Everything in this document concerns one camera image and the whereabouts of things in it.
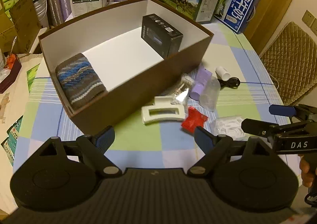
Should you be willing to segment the person right hand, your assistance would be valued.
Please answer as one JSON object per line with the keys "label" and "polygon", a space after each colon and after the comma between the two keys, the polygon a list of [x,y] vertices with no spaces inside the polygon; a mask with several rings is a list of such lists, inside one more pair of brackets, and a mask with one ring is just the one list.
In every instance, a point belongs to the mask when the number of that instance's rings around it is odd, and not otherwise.
{"label": "person right hand", "polygon": [[301,170],[301,179],[303,181],[303,186],[310,188],[313,185],[316,171],[315,173],[310,170],[310,164],[304,159],[303,154],[298,155],[300,157],[299,168]]}

